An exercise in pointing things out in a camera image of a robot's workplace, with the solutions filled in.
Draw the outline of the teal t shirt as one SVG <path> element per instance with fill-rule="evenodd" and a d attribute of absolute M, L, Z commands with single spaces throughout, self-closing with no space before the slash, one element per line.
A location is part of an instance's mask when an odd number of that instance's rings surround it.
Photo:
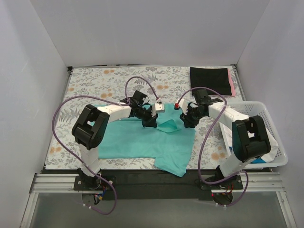
<path fill-rule="evenodd" d="M 182 177 L 190 161 L 195 129 L 185 128 L 180 114 L 173 104 L 165 104 L 156 128 L 143 127 L 135 117 L 109 123 L 98 146 L 98 157 L 153 158 L 156 168 Z"/>

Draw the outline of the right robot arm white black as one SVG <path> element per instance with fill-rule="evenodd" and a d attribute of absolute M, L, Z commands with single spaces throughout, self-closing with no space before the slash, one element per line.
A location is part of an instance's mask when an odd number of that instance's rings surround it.
<path fill-rule="evenodd" d="M 174 108 L 182 110 L 180 119 L 186 128 L 195 128 L 200 119 L 210 117 L 215 124 L 221 123 L 232 131 L 233 153 L 216 168 L 214 176 L 205 180 L 198 170 L 202 183 L 217 186 L 232 182 L 249 163 L 268 154 L 271 143 L 262 117 L 242 114 L 230 108 L 223 96 L 211 98 L 208 90 L 206 87 L 193 88 L 195 102 L 186 103 L 181 97 Z"/>

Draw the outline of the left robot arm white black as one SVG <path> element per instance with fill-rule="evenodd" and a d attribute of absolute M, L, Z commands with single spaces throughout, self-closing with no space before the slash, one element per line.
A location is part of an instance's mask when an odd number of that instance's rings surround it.
<path fill-rule="evenodd" d="M 162 103 L 146 103 L 146 98 L 147 95 L 136 90 L 132 97 L 124 98 L 117 104 L 102 107 L 88 104 L 83 109 L 72 128 L 72 135 L 78 143 L 83 161 L 77 173 L 87 188 L 94 190 L 102 183 L 95 176 L 101 171 L 97 147 L 102 142 L 109 123 L 135 117 L 141 120 L 143 127 L 157 127 L 157 108 L 163 111 L 164 106 Z"/>

